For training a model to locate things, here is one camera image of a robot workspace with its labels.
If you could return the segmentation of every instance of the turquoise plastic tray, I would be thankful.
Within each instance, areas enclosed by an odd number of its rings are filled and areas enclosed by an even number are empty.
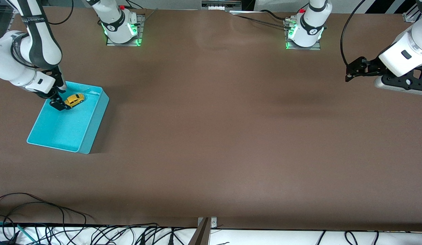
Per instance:
[[[71,152],[90,153],[109,98],[101,87],[66,82],[63,99],[83,93],[84,102],[70,110],[58,111],[49,105],[43,107],[26,142]]]

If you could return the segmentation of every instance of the brown table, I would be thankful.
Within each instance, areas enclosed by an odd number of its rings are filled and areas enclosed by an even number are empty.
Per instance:
[[[68,11],[46,9],[51,21]],[[110,97],[93,149],[27,144],[43,101],[0,80],[0,195],[30,192],[98,224],[217,216],[234,228],[422,230],[422,96],[344,82],[347,17],[330,16],[321,51],[296,51],[280,29],[223,11],[158,10],[142,46],[123,48],[105,46],[92,9],[76,9],[52,31],[66,79]],[[349,62],[374,58],[407,26],[355,15]],[[60,222],[48,207],[19,213]]]

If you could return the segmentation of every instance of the brown tabletop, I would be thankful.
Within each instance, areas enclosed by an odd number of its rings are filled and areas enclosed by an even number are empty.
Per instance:
[[[46,8],[53,22],[68,11]],[[158,10],[142,46],[124,48],[105,46],[92,9],[75,9],[52,31],[65,78],[110,97],[92,151],[27,144],[44,101],[0,80],[0,195],[29,192],[98,224],[422,230],[422,96],[344,82],[347,17],[329,17],[321,51],[297,51],[281,29],[223,11]],[[355,15],[347,59],[375,58],[407,26]],[[61,221],[49,207],[18,213]]]

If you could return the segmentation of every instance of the yellow toy car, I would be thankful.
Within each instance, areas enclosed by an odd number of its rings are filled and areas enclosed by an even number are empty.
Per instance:
[[[69,96],[64,102],[70,106],[74,107],[75,105],[82,103],[84,101],[85,97],[83,94],[74,94]]]

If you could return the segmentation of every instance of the white floor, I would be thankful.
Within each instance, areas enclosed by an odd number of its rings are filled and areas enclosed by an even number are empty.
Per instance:
[[[66,227],[66,230],[76,230],[79,228]],[[37,240],[34,227],[28,227],[24,229],[30,236]],[[55,228],[55,232],[62,231],[63,227]],[[111,238],[118,231],[122,230],[119,228],[107,234],[107,237]],[[145,228],[132,228],[125,232],[119,239],[115,240],[116,245],[131,245],[136,240]],[[73,241],[76,245],[90,245],[91,235],[96,231],[95,228],[84,229]],[[162,237],[167,234],[171,229],[164,229],[156,234],[155,239]],[[176,235],[184,244],[188,244],[195,229],[186,229],[176,231]],[[5,229],[6,235],[11,237],[13,233],[12,228]],[[45,228],[38,228],[39,235],[42,237],[45,235]],[[72,238],[77,231],[67,232],[68,236]],[[209,245],[219,245],[229,242],[228,245],[315,245],[322,231],[268,231],[268,230],[211,230],[211,236],[209,239]],[[376,233],[372,231],[353,232],[357,239],[358,245],[373,245]],[[68,244],[68,239],[65,237],[65,233],[57,235],[61,241],[61,245]],[[355,245],[352,237],[348,235],[349,240]],[[0,228],[0,241],[5,241],[3,236],[2,228]],[[169,241],[169,235],[158,241],[156,245],[167,245]],[[19,233],[17,243],[20,245],[30,244],[32,241],[26,237],[22,232]],[[108,242],[107,238],[100,239],[97,244],[103,245]],[[53,245],[60,245],[56,239],[52,239]],[[175,245],[181,245],[176,239],[174,239]],[[327,231],[321,241],[321,245],[349,245],[344,238],[344,231]],[[377,245],[422,245],[422,233],[403,233],[403,232],[380,232]]]

